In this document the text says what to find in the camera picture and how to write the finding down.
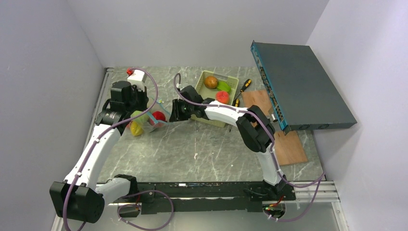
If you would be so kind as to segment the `yellow green starfruit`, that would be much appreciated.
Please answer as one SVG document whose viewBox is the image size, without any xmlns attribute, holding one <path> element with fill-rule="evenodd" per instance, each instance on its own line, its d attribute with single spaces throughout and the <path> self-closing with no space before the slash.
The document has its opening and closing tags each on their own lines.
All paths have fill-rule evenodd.
<svg viewBox="0 0 408 231">
<path fill-rule="evenodd" d="M 130 122 L 129 123 L 129 130 L 132 136 L 137 137 L 144 133 L 143 128 L 137 122 Z"/>
</svg>

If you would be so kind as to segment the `clear zip top bag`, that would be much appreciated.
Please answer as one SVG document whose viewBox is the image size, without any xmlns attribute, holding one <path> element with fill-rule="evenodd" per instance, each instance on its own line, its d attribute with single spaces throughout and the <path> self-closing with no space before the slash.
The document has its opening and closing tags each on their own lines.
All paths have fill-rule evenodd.
<svg viewBox="0 0 408 231">
<path fill-rule="evenodd" d="M 148 112 L 130 121 L 126 128 L 134 137 L 137 137 L 166 126 L 169 119 L 170 112 L 165 109 L 162 99 L 159 98 Z"/>
</svg>

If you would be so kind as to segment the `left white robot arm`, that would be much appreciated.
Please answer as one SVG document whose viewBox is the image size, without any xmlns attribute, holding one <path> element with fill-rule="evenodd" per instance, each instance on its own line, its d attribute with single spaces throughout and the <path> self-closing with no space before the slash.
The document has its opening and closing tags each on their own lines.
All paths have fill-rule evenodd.
<svg viewBox="0 0 408 231">
<path fill-rule="evenodd" d="M 104 208 L 118 198 L 126 202 L 138 196 L 137 180 L 119 175 L 105 186 L 97 186 L 101 169 L 135 111 L 147 110 L 149 98 L 143 80 L 117 81 L 111 97 L 97 115 L 91 139 L 80 159 L 62 182 L 53 182 L 50 196 L 57 216 L 96 223 Z"/>
</svg>

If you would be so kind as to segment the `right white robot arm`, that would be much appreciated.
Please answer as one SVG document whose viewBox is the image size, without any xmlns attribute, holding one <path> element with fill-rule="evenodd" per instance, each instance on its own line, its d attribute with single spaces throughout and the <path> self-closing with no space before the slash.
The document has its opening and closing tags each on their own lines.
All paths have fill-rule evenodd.
<svg viewBox="0 0 408 231">
<path fill-rule="evenodd" d="M 286 178 L 275 154 L 275 129 L 258 106 L 234 107 L 212 98 L 203 99 L 193 86 L 180 89 L 176 84 L 175 90 L 179 99 L 172 102 L 170 122 L 186 121 L 194 116 L 236 127 L 246 147 L 257 154 L 263 180 L 268 183 L 265 186 L 266 196 L 276 200 L 283 195 L 281 183 Z"/>
</svg>

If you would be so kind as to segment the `red apple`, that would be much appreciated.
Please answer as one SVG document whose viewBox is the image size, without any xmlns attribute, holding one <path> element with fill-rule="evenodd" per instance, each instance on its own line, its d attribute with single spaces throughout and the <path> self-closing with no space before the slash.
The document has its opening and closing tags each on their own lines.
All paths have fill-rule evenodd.
<svg viewBox="0 0 408 231">
<path fill-rule="evenodd" d="M 161 111 L 155 111 L 155 112 L 153 112 L 153 113 L 152 113 L 152 116 L 153 116 L 153 118 L 155 119 L 155 121 L 152 120 L 152 119 L 149 120 L 149 123 L 150 123 L 152 126 L 154 126 L 154 127 L 156 127 L 156 128 L 160 128 L 160 127 L 163 127 L 163 126 L 165 125 L 166 116 L 165 116 L 165 114 L 163 114 Z"/>
</svg>

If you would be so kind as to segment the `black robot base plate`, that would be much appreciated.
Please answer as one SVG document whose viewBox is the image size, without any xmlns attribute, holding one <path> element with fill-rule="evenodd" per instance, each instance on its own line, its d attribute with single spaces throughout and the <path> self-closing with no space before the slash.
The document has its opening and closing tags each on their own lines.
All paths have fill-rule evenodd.
<svg viewBox="0 0 408 231">
<path fill-rule="evenodd" d="M 264 181 L 231 182 L 140 182 L 141 196 L 116 199 L 137 203 L 141 214 L 161 212 L 235 211 L 262 212 L 268 203 L 296 200 L 292 186 L 280 183 L 276 189 Z"/>
</svg>

